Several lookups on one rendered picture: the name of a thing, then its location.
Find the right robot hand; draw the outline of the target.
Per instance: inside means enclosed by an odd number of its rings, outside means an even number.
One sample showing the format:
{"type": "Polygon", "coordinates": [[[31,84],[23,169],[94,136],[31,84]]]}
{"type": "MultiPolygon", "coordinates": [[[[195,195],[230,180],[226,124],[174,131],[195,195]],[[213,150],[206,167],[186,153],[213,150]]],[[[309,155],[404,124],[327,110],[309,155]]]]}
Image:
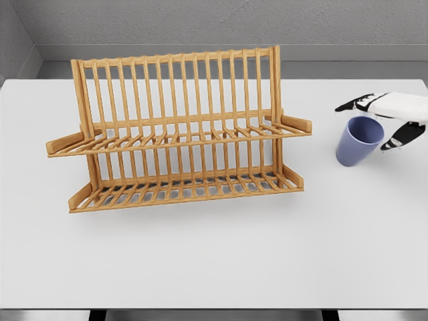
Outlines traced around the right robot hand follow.
{"type": "Polygon", "coordinates": [[[425,96],[400,92],[365,94],[337,107],[335,111],[354,109],[405,122],[381,146],[381,150],[391,150],[409,144],[425,132],[428,124],[428,97],[425,96]]]}

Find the blue cup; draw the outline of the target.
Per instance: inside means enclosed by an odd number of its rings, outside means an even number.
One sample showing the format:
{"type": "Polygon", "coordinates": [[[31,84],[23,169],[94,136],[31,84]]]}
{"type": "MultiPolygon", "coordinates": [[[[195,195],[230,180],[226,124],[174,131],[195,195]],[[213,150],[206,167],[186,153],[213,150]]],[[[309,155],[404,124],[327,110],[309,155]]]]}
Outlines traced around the blue cup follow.
{"type": "Polygon", "coordinates": [[[384,130],[376,120],[357,116],[351,118],[336,149],[336,158],[344,166],[363,161],[383,140],[384,130]]]}

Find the wooden two-tier dish rack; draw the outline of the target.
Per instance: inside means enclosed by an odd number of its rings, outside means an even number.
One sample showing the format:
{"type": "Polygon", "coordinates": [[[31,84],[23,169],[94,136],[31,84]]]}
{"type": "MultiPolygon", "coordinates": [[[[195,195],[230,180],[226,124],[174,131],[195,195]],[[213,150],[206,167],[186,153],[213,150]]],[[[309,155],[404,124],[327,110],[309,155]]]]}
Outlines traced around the wooden two-tier dish rack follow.
{"type": "Polygon", "coordinates": [[[71,65],[80,130],[46,150],[87,159],[72,213],[303,190],[283,141],[312,123],[284,114],[278,46],[71,65]]]}

